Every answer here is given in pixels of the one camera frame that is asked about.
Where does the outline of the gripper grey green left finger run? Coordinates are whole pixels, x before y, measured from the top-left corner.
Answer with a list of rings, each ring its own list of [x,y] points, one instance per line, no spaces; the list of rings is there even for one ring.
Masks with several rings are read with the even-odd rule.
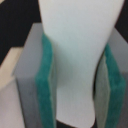
[[[32,25],[14,75],[25,128],[56,128],[54,53],[41,23]]]

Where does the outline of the gripper grey green right finger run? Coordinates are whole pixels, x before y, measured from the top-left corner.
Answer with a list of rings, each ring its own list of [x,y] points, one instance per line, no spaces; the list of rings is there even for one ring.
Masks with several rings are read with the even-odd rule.
[[[116,29],[97,68],[94,105],[97,128],[128,128],[128,43]]]

